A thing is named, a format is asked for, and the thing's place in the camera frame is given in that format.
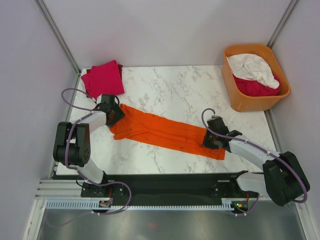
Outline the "orange t shirt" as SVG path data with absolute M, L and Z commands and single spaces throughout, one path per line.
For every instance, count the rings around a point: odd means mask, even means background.
M 169 120 L 120 104 L 125 117 L 110 127 L 115 140 L 129 139 L 157 147 L 223 161 L 225 150 L 203 146 L 206 129 Z

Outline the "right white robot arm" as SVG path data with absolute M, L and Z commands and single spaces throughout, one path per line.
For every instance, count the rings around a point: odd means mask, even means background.
M 253 192 L 268 196 L 278 206 L 307 201 L 310 184 L 295 154 L 268 150 L 241 132 L 230 131 L 220 116 L 202 123 L 206 129 L 202 144 L 206 149 L 224 150 L 240 156 L 260 170 L 234 173 L 229 184 L 233 196 Z

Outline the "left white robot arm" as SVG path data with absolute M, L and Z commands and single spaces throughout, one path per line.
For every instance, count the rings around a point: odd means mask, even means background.
M 99 197 L 109 193 L 110 185 L 106 173 L 91 159 L 91 134 L 101 127 L 113 127 L 125 116 L 119 98 L 103 94 L 88 114 L 73 123 L 62 121 L 57 125 L 53 159 L 92 184 L 92 191 Z

